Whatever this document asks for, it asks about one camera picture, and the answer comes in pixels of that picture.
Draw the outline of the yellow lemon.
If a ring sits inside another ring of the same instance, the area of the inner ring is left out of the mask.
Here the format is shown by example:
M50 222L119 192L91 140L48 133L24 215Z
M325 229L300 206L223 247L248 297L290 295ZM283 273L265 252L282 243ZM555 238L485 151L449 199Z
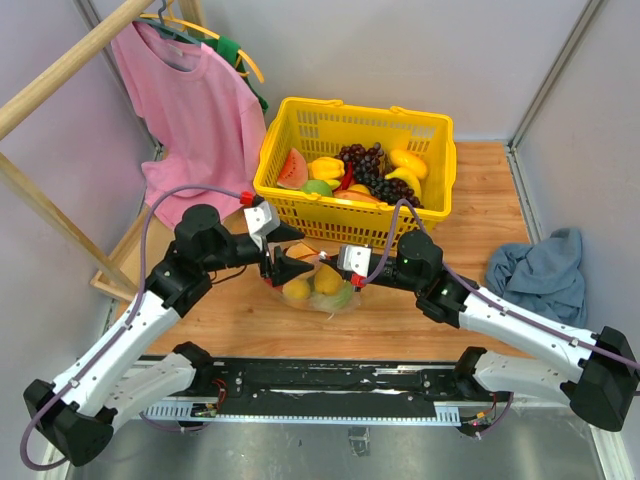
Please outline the yellow lemon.
M343 286L343 279L331 267L322 264L314 276L314 289L316 293L333 296Z

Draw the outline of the clear zip top bag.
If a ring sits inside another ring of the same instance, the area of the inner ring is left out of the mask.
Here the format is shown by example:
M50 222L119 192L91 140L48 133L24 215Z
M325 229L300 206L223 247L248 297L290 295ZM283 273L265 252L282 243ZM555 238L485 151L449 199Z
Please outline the clear zip top bag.
M309 272L297 276L283 286L267 284L270 293L284 304L299 310L318 311L330 315L356 310L360 294L329 265L322 263L332 253L299 240L283 249L287 257L313 265Z

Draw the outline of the green cabbage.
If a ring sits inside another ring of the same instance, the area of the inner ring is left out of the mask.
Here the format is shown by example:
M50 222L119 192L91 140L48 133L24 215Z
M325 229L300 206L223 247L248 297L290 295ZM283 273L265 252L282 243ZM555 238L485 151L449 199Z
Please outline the green cabbage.
M336 313L346 308L353 296L353 288L350 284L344 284L334 294L313 293L310 305L313 309L328 313Z

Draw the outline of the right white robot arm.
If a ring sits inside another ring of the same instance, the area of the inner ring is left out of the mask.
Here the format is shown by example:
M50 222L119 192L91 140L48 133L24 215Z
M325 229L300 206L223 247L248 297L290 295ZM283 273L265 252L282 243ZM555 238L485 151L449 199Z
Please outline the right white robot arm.
M463 399L486 391L536 397L569 407L597 428L621 431L639 385L639 364L622 332L557 323L468 282L444 264L442 249L420 230L403 234L393 256L344 245L322 261L356 288L409 291L427 318L526 353L515 358L467 348L452 377Z

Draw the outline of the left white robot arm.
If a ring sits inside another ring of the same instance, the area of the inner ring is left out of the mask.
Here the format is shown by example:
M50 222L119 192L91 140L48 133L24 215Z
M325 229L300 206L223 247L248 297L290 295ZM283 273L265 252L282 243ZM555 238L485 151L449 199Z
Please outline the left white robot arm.
M208 293L211 273L256 264L279 286L312 265L287 257L280 243L303 239L263 201L244 210L247 232L232 234L216 208L185 211L160 263L141 271L140 289L117 322L75 364L53 381L36 379L23 393L30 422L20 443L23 463L39 471L27 453L32 431L40 432L64 461L83 466L106 448L129 419L164 397L187 390L200 396L214 383L206 351L187 345L159 365L125 379L146 349Z

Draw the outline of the peach fruit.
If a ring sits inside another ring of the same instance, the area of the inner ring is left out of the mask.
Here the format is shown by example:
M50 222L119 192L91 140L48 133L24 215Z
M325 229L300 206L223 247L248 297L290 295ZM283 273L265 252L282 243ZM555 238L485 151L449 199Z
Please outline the peach fruit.
M311 287L306 279L296 278L283 286L282 294L287 300L303 301L311 296Z
M285 254L293 259L308 259L318 254L318 252L309 246L308 244L300 241L290 247L288 247L285 251Z

